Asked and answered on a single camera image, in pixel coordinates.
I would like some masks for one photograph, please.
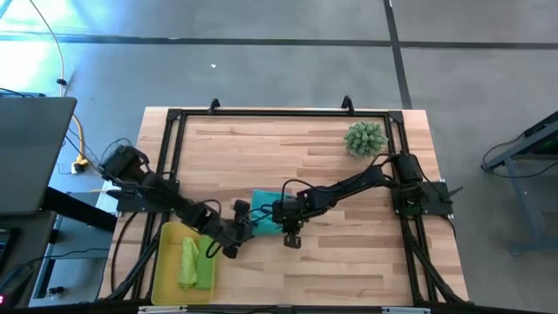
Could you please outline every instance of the blue cloth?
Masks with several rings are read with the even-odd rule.
[[[277,200],[281,200],[281,192],[254,190],[254,195],[252,196],[252,210],[260,208],[264,204],[272,204]],[[254,221],[264,215],[267,215],[269,211],[271,211],[271,207],[264,207],[263,210],[265,210],[265,212],[261,210],[251,212],[250,221]],[[281,225],[272,222],[271,215],[268,215],[260,221],[255,222],[254,236],[279,235],[281,234],[281,229]]]

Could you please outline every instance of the yellow tray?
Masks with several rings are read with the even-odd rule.
[[[159,254],[153,280],[151,302],[154,305],[208,304],[213,299],[215,286],[215,258],[213,261],[213,282],[211,290],[191,288],[183,290],[178,285],[181,267],[182,239],[191,237],[196,245],[200,235],[180,222],[167,222],[160,234]]]

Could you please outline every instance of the wooden tabletop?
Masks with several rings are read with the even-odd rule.
[[[139,132],[137,147],[147,154],[151,168],[156,168],[167,109],[146,108]],[[411,152],[431,180],[439,179],[425,111],[405,110],[403,114]],[[384,124],[381,119],[365,119]],[[343,135],[360,120],[363,118],[190,116],[180,154],[180,193],[194,200],[217,199],[223,216],[232,217],[234,200],[250,201],[254,189],[279,191],[291,178],[314,185],[336,183],[363,171],[371,161],[356,160],[344,149]],[[386,166],[384,172],[391,170]],[[303,188],[293,183],[288,192]],[[126,218],[119,219],[109,256]],[[138,214],[124,235],[116,262],[117,285],[138,258],[145,220],[145,214]],[[467,299],[449,223],[425,216],[425,230],[432,263],[453,290]],[[387,188],[371,188],[340,201],[325,215],[306,223],[301,236],[301,249],[284,247],[282,235],[262,236],[243,244],[236,259],[222,256],[213,303],[412,304],[401,228]],[[109,258],[100,297],[110,293],[110,263]],[[152,265],[153,261],[146,267],[142,295]],[[421,267],[418,276],[423,296],[427,296]]]

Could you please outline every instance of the green plant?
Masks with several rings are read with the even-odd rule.
[[[382,127],[378,123],[368,121],[349,126],[349,132],[344,139],[347,150],[358,158],[376,155],[387,143]]]

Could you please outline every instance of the gray floor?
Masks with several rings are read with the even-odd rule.
[[[56,31],[146,37],[388,39],[379,0],[60,0],[45,11]],[[45,7],[46,0],[37,5]],[[392,0],[402,40],[555,42],[551,0]],[[2,29],[43,31],[14,0]],[[64,44],[68,94],[95,154],[136,140],[145,106],[355,106],[401,108],[391,48]],[[0,86],[56,95],[52,43],[0,42]],[[452,187],[458,246],[478,304],[556,311],[558,252],[511,257],[526,226],[505,179],[481,173],[482,154],[556,110],[556,51],[403,49],[412,107],[426,109],[440,171]],[[66,145],[63,171],[75,158]],[[544,175],[552,184],[556,172]],[[52,176],[64,191],[99,188],[95,174]]]

